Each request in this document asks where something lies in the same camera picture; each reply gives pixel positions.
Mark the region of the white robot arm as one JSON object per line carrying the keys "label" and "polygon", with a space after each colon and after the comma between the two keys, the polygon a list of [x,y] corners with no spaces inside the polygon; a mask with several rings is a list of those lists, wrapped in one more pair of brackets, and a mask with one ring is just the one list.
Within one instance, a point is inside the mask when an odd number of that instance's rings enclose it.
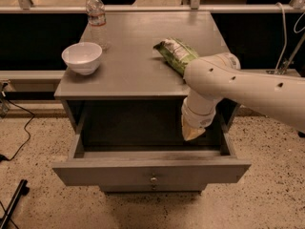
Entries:
{"label": "white robot arm", "polygon": [[224,98],[305,132],[305,78],[242,70],[236,56],[224,52],[199,57],[185,68],[190,87],[182,111],[182,135],[195,139],[213,122]]}

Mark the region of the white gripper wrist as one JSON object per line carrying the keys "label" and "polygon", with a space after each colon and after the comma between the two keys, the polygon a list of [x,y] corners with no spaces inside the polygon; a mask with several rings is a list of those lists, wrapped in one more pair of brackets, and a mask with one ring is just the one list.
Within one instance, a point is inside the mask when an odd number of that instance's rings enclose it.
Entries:
{"label": "white gripper wrist", "polygon": [[199,94],[190,90],[181,107],[181,127],[185,141],[191,141],[203,135],[204,128],[210,126],[216,114],[216,106],[222,97]]}

